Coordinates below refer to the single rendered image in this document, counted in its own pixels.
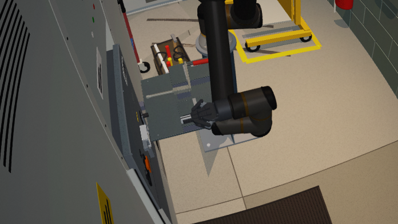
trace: tile floor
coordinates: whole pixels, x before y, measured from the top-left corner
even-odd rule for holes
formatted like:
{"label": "tile floor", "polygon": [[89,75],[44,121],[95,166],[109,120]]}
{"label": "tile floor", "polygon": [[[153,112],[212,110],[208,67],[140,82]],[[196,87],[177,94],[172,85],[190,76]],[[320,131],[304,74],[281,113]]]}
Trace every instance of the tile floor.
{"label": "tile floor", "polygon": [[[157,75],[153,42],[174,33],[194,45],[200,34],[197,22],[146,20],[197,19],[198,5],[187,0],[128,17],[140,57],[152,63],[144,79]],[[267,136],[208,153],[197,133],[160,140],[179,224],[221,217],[317,185],[333,223],[394,223],[398,218],[392,200],[398,196],[393,190],[398,178],[392,175],[398,168],[398,100],[326,0],[302,0],[301,8],[320,50],[248,65],[234,52],[238,91],[270,86],[275,93],[278,108]],[[191,60],[201,58],[195,47],[185,50]]]}

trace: green tile wall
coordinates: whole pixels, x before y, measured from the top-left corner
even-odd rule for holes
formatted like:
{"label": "green tile wall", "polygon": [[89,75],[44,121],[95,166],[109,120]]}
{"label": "green tile wall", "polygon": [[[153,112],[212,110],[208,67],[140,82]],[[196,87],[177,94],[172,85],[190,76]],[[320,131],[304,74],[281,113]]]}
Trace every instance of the green tile wall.
{"label": "green tile wall", "polygon": [[[334,6],[334,0],[328,0]],[[358,38],[398,98],[398,0],[354,0],[336,11]]]}

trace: red fire extinguisher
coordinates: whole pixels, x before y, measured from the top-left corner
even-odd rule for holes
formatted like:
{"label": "red fire extinguisher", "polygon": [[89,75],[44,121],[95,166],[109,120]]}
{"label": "red fire extinguisher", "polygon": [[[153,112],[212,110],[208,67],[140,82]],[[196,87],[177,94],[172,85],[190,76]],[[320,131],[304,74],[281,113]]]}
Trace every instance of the red fire extinguisher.
{"label": "red fire extinguisher", "polygon": [[336,6],[344,10],[352,9],[352,5],[354,4],[354,0],[335,0]]}

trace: ribbed doormat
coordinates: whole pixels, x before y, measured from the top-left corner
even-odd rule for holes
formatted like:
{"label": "ribbed doormat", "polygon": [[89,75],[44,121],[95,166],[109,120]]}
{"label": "ribbed doormat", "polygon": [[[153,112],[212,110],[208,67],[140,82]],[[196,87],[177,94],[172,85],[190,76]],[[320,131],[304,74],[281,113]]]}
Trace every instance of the ribbed doormat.
{"label": "ribbed doormat", "polygon": [[319,186],[278,201],[196,224],[332,224]]}

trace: black wheel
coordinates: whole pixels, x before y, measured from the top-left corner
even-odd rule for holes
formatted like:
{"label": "black wheel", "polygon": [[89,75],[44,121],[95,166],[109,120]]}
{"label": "black wheel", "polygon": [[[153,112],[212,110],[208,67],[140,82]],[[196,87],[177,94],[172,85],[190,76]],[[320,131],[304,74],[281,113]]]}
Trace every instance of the black wheel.
{"label": "black wheel", "polygon": [[245,47],[248,52],[256,52],[260,49],[260,45],[257,45],[256,49],[252,50],[252,49],[250,49],[250,47],[248,47],[247,43],[245,43]]}
{"label": "black wheel", "polygon": [[312,34],[311,34],[311,36],[308,37],[308,39],[304,39],[304,37],[300,37],[300,40],[303,41],[304,43],[310,41],[311,39],[312,39]]}
{"label": "black wheel", "polygon": [[148,62],[143,62],[143,63],[145,65],[145,67],[146,67],[146,70],[145,71],[140,70],[140,72],[141,73],[147,73],[150,70],[150,64]]}

